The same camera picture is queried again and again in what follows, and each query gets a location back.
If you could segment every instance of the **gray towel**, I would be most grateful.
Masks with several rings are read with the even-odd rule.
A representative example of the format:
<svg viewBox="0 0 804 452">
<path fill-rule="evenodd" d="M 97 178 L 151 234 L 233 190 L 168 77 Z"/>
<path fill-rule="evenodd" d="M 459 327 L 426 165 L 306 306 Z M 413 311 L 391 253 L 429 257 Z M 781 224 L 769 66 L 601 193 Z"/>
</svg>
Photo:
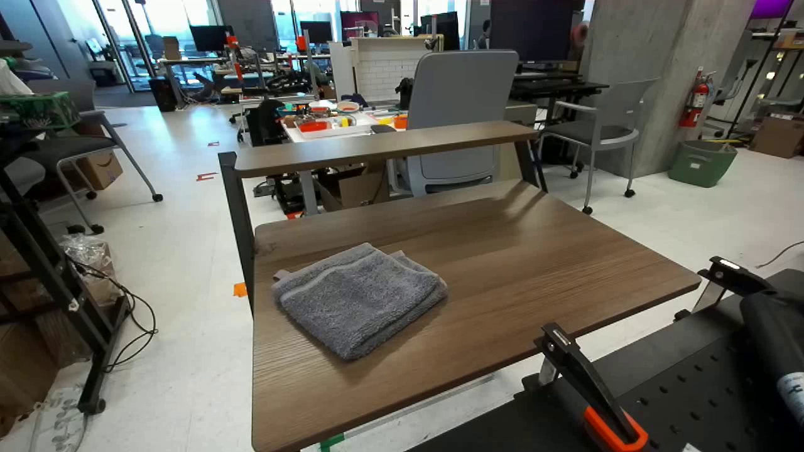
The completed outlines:
<svg viewBox="0 0 804 452">
<path fill-rule="evenodd" d="M 278 310 L 338 360 L 354 362 L 447 299 L 447 284 L 362 244 L 273 284 Z"/>
</svg>

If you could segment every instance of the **cable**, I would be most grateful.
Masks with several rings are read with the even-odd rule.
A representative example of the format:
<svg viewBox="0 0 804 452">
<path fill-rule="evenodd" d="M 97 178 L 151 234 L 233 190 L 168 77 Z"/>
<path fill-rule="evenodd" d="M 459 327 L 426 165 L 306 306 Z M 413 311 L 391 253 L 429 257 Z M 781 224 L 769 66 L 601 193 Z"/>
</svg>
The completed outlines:
<svg viewBox="0 0 804 452">
<path fill-rule="evenodd" d="M 784 245 L 771 262 L 759 263 L 756 269 L 771 266 L 771 263 L 778 262 L 786 250 L 791 250 L 791 248 L 797 248 L 797 245 L 801 245 L 801 244 L 804 244 L 804 242 L 797 242 L 797 244 Z"/>
<path fill-rule="evenodd" d="M 111 360 L 111 363 L 106 366 L 106 372 L 115 372 L 121 363 L 135 360 L 139 353 L 144 353 L 148 350 L 148 345 L 156 336 L 156 310 L 139 294 L 134 294 L 127 286 L 122 286 L 121 282 L 115 282 L 114 276 L 104 273 L 100 269 L 94 269 L 88 263 L 81 263 L 77 259 L 68 257 L 68 262 L 85 276 L 96 276 L 96 279 L 106 279 L 111 282 L 119 292 L 122 292 L 122 299 L 127 304 L 127 313 L 126 320 L 131 320 L 131 325 L 141 332 L 139 336 L 134 336 L 127 345 L 121 347 L 121 352 Z M 139 304 L 144 304 L 148 310 L 151 316 L 151 328 L 144 327 L 144 321 L 135 316 Z"/>
</svg>

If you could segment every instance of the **wooden table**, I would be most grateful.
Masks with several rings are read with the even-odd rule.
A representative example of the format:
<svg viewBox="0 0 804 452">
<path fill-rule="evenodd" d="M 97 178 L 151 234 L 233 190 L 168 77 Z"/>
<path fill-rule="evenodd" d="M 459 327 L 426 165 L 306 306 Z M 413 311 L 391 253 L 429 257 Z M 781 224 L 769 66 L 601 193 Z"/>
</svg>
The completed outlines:
<svg viewBox="0 0 804 452">
<path fill-rule="evenodd" d="M 252 150 L 233 178 L 506 141 L 533 129 L 474 122 Z M 585 335 L 699 286 L 699 276 L 522 181 L 258 225 L 254 245 L 254 450 L 300 450 L 534 353 L 539 327 Z M 249 218 L 233 217 L 247 237 Z M 438 271 L 450 299 L 362 362 L 344 363 L 273 304 L 278 269 L 369 242 Z"/>
</svg>

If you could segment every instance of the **concrete floor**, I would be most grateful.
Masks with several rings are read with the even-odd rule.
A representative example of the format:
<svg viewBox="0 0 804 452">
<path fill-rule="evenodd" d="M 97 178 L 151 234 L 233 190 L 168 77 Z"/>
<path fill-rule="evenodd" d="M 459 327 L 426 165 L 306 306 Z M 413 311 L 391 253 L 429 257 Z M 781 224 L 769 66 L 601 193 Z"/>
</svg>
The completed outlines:
<svg viewBox="0 0 804 452">
<path fill-rule="evenodd" d="M 94 417 L 82 452 L 242 452 L 252 435 L 252 316 L 232 286 L 242 282 L 233 234 L 217 168 L 217 154 L 239 149 L 225 109 L 185 109 L 160 115 L 156 109 L 111 110 L 114 122 L 139 155 L 165 202 L 151 204 L 146 186 L 126 165 L 121 181 L 88 210 L 106 225 L 115 271 L 122 284 L 158 311 L 158 336 L 146 353 L 109 376 L 109 409 Z M 583 184 L 551 168 L 553 195 L 581 205 Z M 778 248 L 804 239 L 804 159 L 739 154 L 715 188 L 693 188 L 663 173 L 635 181 L 599 173 L 596 218 L 665 253 L 688 269 L 708 257 L 756 266 Z M 51 224 L 72 218 L 71 205 L 48 210 Z M 282 222 L 271 202 L 254 202 L 254 224 Z M 804 250 L 778 263 L 804 269 Z M 609 328 L 587 335 L 581 347 L 604 357 L 671 321 L 697 294 L 669 301 Z M 337 450 L 404 450 L 511 400 L 519 376 L 538 372 L 524 360 L 485 379 L 346 433 Z"/>
</svg>

